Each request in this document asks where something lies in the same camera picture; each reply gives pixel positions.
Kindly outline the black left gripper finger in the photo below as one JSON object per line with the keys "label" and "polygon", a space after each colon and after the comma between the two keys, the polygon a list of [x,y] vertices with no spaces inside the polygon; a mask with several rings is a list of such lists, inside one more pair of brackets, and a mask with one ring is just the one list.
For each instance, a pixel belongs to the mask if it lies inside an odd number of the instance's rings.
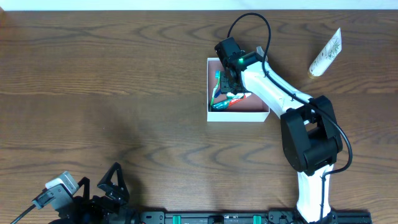
{"label": "black left gripper finger", "polygon": [[97,188],[111,199],[129,199],[129,192],[124,181],[122,167],[115,162],[98,182]]}
{"label": "black left gripper finger", "polygon": [[77,196],[77,199],[80,201],[87,201],[90,199],[90,179],[87,177],[83,177],[78,182],[79,188],[83,189],[83,195]]}

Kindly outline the green white toothbrush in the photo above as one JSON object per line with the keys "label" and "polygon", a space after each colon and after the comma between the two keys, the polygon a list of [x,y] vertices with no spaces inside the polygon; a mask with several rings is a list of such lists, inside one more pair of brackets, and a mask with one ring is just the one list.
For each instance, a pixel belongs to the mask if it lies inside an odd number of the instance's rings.
{"label": "green white toothbrush", "polygon": [[220,85],[220,77],[221,77],[221,71],[217,70],[215,72],[216,84],[215,84],[215,87],[213,88],[213,91],[211,94],[210,107],[213,106],[215,95],[216,95],[216,92],[218,91],[218,87]]}

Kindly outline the red Colgate toothpaste tube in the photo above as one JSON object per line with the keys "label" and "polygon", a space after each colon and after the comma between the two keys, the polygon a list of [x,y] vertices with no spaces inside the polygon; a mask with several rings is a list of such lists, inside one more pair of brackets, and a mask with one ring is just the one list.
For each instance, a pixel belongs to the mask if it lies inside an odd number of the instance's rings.
{"label": "red Colgate toothpaste tube", "polygon": [[240,99],[235,98],[235,99],[231,99],[231,100],[225,99],[224,101],[214,103],[213,106],[210,108],[212,111],[223,111],[223,110],[228,109],[230,106],[232,106],[240,101],[243,101],[244,99],[246,99],[247,97],[249,97],[251,95],[252,95],[252,93],[245,93],[244,98],[240,98]]}

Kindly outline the clear foam pump bottle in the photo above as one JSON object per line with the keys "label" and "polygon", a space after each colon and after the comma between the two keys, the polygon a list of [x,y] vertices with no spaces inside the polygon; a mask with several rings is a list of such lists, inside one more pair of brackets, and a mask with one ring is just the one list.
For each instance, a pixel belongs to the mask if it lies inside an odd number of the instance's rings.
{"label": "clear foam pump bottle", "polygon": [[268,62],[268,57],[261,46],[256,47],[256,58],[260,62],[262,61]]}

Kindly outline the white lotion tube with leaves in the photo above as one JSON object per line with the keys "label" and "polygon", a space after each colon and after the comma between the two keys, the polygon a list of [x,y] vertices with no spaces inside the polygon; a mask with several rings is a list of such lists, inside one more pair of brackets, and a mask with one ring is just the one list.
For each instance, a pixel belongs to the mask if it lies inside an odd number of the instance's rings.
{"label": "white lotion tube with leaves", "polygon": [[335,60],[337,55],[341,52],[341,50],[342,37],[341,29],[339,28],[310,65],[308,69],[308,76],[311,79],[322,76]]}

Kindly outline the green soap bar package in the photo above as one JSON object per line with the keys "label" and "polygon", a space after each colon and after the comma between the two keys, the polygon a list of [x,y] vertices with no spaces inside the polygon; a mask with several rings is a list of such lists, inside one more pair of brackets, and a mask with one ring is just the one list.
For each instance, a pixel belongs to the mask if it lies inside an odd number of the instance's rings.
{"label": "green soap bar package", "polygon": [[226,94],[226,98],[228,100],[235,99],[235,98],[240,99],[240,98],[244,98],[244,96],[245,96],[244,93],[234,94],[234,93],[229,92],[229,93]]}

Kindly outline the blue disposable razor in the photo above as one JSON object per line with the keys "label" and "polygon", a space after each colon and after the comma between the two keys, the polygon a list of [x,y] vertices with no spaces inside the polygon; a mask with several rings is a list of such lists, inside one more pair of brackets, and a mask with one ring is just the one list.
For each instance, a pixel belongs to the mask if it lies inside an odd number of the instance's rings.
{"label": "blue disposable razor", "polygon": [[220,94],[221,94],[221,90],[218,90],[218,91],[214,94],[214,98],[217,98]]}

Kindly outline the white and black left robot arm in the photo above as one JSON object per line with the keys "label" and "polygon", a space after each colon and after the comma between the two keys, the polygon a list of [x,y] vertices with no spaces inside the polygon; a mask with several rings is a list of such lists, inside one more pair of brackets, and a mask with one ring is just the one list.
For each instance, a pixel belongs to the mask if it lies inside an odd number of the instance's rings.
{"label": "white and black left robot arm", "polygon": [[130,194],[123,178],[122,167],[115,162],[97,184],[103,196],[90,195],[90,179],[76,181],[65,171],[46,184],[51,205],[58,212],[53,223],[96,224],[141,222],[139,212],[129,207]]}

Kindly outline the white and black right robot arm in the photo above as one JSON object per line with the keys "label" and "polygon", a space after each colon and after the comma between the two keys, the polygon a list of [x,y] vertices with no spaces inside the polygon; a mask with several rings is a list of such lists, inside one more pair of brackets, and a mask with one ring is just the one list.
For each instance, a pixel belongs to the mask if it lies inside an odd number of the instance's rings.
{"label": "white and black right robot arm", "polygon": [[294,88],[271,69],[265,54],[245,52],[232,37],[216,44],[215,52],[224,69],[222,93],[252,93],[279,117],[282,149],[298,174],[296,209],[302,221],[328,223],[329,179],[346,142],[331,101]]}

